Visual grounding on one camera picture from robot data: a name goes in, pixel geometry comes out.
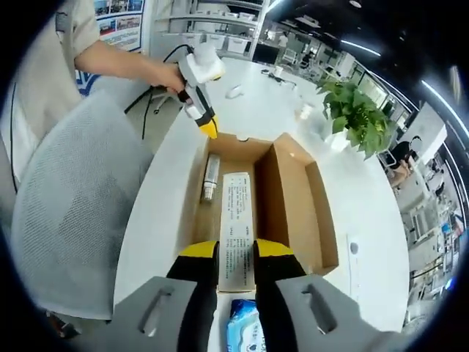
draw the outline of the office desk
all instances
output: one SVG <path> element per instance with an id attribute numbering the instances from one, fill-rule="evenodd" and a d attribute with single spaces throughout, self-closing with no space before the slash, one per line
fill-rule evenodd
<path id="1" fill-rule="evenodd" d="M 336 229 L 339 267 L 325 278 L 355 299 L 364 320 L 381 330 L 400 331 L 407 307 L 409 260 L 401 216 L 377 158 L 348 149 L 332 153 L 311 130 L 297 122 L 299 94 L 322 116 L 316 86 L 284 73 L 297 84 L 278 84 L 261 74 L 260 64 L 224 59 L 226 74 L 208 84 L 219 129 L 241 137 L 274 140 L 287 131 L 318 161 Z M 242 84 L 244 96 L 226 91 Z M 152 276 L 165 276 L 191 230 L 195 187 L 206 138 L 181 111 L 153 159 L 128 222 L 117 268 L 114 303 Z M 350 244 L 359 246 L 357 254 Z"/>

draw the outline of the white cup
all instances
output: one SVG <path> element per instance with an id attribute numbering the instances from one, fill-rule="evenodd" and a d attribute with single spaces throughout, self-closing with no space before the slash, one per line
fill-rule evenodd
<path id="1" fill-rule="evenodd" d="M 275 68 L 273 69 L 273 75 L 275 77 L 280 77 L 281 75 L 281 71 L 283 71 L 284 68 L 282 66 L 275 66 Z"/>
<path id="2" fill-rule="evenodd" d="M 304 103 L 301 107 L 300 116 L 299 118 L 302 120 L 306 120 L 309 115 L 312 113 L 313 107 L 307 103 Z"/>

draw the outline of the printed instruction sheet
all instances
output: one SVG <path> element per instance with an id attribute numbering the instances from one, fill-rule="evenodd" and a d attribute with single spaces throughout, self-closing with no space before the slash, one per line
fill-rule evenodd
<path id="1" fill-rule="evenodd" d="M 247 172 L 223 177 L 218 290 L 254 290 L 251 180 Z"/>

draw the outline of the green leaves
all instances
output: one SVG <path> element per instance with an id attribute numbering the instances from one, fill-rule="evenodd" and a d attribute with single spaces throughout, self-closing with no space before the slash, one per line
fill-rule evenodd
<path id="1" fill-rule="evenodd" d="M 349 131 L 347 132 L 347 139 L 350 141 L 350 145 L 352 147 L 361 143 L 359 132 L 357 132 L 353 128 L 349 128 Z"/>
<path id="2" fill-rule="evenodd" d="M 337 117 L 332 122 L 332 133 L 342 132 L 347 124 L 347 118 L 345 116 Z"/>
<path id="3" fill-rule="evenodd" d="M 318 83 L 317 88 L 319 94 L 327 92 L 322 113 L 333 120 L 332 133 L 347 128 L 350 144 L 352 147 L 358 145 L 358 150 L 364 151 L 366 158 L 389 145 L 394 123 L 388 121 L 374 101 L 360 92 L 354 83 L 325 79 Z"/>

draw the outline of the box flap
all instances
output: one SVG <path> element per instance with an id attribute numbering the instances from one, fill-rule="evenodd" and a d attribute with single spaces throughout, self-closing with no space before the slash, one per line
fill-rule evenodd
<path id="1" fill-rule="evenodd" d="M 292 154 L 292 156 L 301 161 L 303 165 L 307 165 L 314 160 L 288 133 L 283 133 L 273 144 L 276 147 L 286 150 L 290 155 Z"/>
<path id="2" fill-rule="evenodd" d="M 272 142 L 254 138 L 240 141 L 232 134 L 219 133 L 209 144 L 210 152 L 222 155 L 225 160 L 254 163 L 269 150 Z"/>

